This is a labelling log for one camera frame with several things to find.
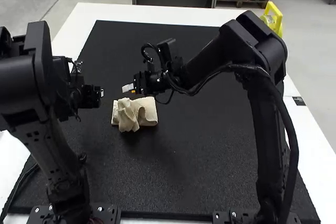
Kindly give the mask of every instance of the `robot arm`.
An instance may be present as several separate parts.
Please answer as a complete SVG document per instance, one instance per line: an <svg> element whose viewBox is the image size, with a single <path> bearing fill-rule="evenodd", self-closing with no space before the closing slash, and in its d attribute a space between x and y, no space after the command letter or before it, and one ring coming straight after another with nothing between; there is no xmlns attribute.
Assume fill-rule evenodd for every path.
<svg viewBox="0 0 336 224"><path fill-rule="evenodd" d="M68 146L59 121L79 108L98 108L100 87L70 74L66 57L53 57L46 22L30 23L26 36L0 28L0 130L8 130L31 152L48 179L54 218L87 223L91 215L86 171Z"/></svg>
<svg viewBox="0 0 336 224"><path fill-rule="evenodd" d="M285 224L299 157L295 131L282 101L287 60L285 43L251 11L224 24L219 35L186 64L177 56L174 43L174 39L169 39L156 46L144 45L142 55L148 70L135 74L134 82L124 86L123 91L157 95L171 89L172 94L193 96L219 73L234 72L247 90L254 121L258 155L256 188L260 203L254 222ZM155 71L146 48L157 53L160 71ZM291 148L287 180L287 148L282 123Z"/></svg>

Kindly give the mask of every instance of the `metal bracket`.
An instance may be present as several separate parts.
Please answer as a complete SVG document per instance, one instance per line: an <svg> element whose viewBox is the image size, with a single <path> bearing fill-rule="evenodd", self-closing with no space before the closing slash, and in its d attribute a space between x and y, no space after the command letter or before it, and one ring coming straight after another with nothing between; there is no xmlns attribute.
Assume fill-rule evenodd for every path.
<svg viewBox="0 0 336 224"><path fill-rule="evenodd" d="M257 210L232 208L229 211L213 212L213 224L250 224L255 221ZM301 224L299 217L293 212L289 213L287 224Z"/></svg>
<svg viewBox="0 0 336 224"><path fill-rule="evenodd" d="M121 210L116 205L105 203L92 203L90 218L94 223L120 224ZM52 206L35 206L30 212L27 224L49 224L56 220ZM64 219L59 219L56 223L66 224Z"/></svg>

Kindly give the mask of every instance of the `towel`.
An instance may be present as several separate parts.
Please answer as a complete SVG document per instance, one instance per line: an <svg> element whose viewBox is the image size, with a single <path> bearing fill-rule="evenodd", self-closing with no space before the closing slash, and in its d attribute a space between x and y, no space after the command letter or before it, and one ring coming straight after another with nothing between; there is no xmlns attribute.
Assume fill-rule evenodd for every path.
<svg viewBox="0 0 336 224"><path fill-rule="evenodd" d="M154 97L135 100L122 98L113 101L112 125L118 125L121 132L137 131L141 126L155 126L158 123Z"/></svg>

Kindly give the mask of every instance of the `table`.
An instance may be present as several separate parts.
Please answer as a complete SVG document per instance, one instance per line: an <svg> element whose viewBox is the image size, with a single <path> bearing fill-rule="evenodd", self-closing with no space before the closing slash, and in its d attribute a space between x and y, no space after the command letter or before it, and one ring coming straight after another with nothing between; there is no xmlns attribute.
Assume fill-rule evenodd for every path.
<svg viewBox="0 0 336 224"><path fill-rule="evenodd" d="M96 20L217 27L236 18L243 11L78 3L52 42L53 54L65 55L76 60ZM336 167L336 155L308 107L295 104L292 97L299 96L300 93L294 83L289 76L286 76L283 100L298 136L299 171L321 223L334 223L336 176L333 170ZM0 172L6 174L0 184L0 208L6 202L28 156L28 150L20 141L8 132L0 135ZM7 160L11 160L10 165L4 162ZM10 215L5 219L5 223L26 223L27 218L28 216ZM141 223L141 221L122 220L123 223Z"/></svg>

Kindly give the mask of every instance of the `yellow bin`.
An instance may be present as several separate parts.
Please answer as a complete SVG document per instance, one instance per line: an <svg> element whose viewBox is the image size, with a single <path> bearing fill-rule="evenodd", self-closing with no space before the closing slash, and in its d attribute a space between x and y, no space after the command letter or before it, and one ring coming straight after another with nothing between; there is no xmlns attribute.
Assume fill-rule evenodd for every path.
<svg viewBox="0 0 336 224"><path fill-rule="evenodd" d="M282 13L272 1L267 3L265 12L260 19L282 38Z"/></svg>

